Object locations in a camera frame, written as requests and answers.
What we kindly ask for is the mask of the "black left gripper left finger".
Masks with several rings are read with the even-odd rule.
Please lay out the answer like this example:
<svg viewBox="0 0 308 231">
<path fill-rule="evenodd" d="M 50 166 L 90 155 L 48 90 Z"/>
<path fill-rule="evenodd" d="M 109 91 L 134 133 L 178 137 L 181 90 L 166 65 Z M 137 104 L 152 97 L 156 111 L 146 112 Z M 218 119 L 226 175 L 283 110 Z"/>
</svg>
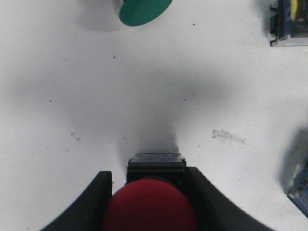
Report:
<svg viewBox="0 0 308 231">
<path fill-rule="evenodd" d="M 105 207 L 112 197 L 112 173 L 100 171 L 81 195 L 44 231 L 102 231 Z"/>
</svg>

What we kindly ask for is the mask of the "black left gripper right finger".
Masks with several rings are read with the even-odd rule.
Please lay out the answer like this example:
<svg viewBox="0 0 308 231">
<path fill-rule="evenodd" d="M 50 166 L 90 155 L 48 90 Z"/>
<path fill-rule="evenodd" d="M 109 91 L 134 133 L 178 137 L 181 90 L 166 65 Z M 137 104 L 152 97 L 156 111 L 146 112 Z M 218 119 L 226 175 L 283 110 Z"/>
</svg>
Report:
<svg viewBox="0 0 308 231">
<path fill-rule="evenodd" d="M 242 211 L 196 167 L 185 170 L 186 195 L 192 203 L 199 231 L 265 231 L 266 226 Z"/>
</svg>

